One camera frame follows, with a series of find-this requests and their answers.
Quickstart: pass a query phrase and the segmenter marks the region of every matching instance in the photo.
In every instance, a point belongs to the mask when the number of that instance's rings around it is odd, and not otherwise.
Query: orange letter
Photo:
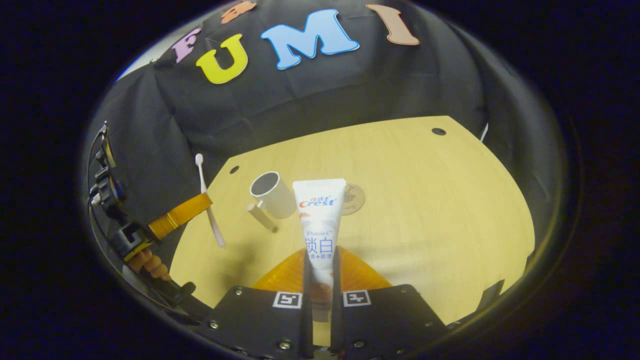
[[[366,4],[365,6],[378,13],[382,21],[385,22],[387,30],[389,30],[387,40],[400,45],[418,45],[420,43],[420,40],[411,35],[404,21],[400,19],[400,11],[384,5]]]
[[[252,3],[251,1],[245,1],[243,3],[239,3],[238,5],[235,5],[234,7],[232,7],[231,9],[227,10],[224,14],[222,14],[221,18],[222,24],[226,24],[229,21],[235,19],[236,17],[246,13],[247,11],[255,8],[254,3]]]

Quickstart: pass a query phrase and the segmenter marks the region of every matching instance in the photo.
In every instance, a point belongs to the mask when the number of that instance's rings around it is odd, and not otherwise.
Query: yellow letter
[[[234,59],[233,65],[228,69],[223,70],[220,68],[218,61],[216,61],[215,50],[208,51],[196,61],[196,66],[202,68],[202,72],[204,72],[210,82],[214,84],[224,84],[244,71],[246,64],[249,62],[249,57],[247,57],[246,51],[244,51],[242,44],[240,44],[241,37],[242,34],[235,34],[220,44],[220,47],[226,47],[229,50],[231,57]]]

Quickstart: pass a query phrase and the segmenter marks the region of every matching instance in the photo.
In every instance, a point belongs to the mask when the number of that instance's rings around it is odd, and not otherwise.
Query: white cup
[[[264,227],[274,230],[275,225],[262,212],[266,210],[275,218],[286,218],[296,211],[296,199],[276,171],[265,172],[249,187],[249,193],[258,204],[249,204],[249,211]]]

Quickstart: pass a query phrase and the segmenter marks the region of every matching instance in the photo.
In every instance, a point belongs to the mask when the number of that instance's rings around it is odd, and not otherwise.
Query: orange soft gripper
[[[302,292],[302,275],[306,249],[300,249],[284,259],[253,285],[254,289]]]
[[[391,286],[390,282],[354,253],[343,247],[338,248],[341,291],[375,290]],[[305,267],[305,250],[300,249],[284,259],[258,280],[253,288],[301,293],[303,291],[302,275]]]
[[[338,253],[340,254],[341,292],[391,287],[390,282],[354,253],[341,246],[338,246]]]

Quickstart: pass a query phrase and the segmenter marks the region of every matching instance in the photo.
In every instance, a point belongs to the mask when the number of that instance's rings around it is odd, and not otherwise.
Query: toothbrush
[[[207,192],[207,186],[204,185],[204,176],[202,175],[202,154],[196,154],[196,165],[198,165],[198,170],[200,171],[200,193]],[[216,218],[213,217],[213,210],[209,206],[207,208],[207,215],[209,216],[209,223],[211,224],[211,230],[213,231],[213,236],[216,239],[219,247],[225,247],[225,240],[222,238],[222,234],[220,233],[220,229],[218,228],[218,223],[216,223]]]

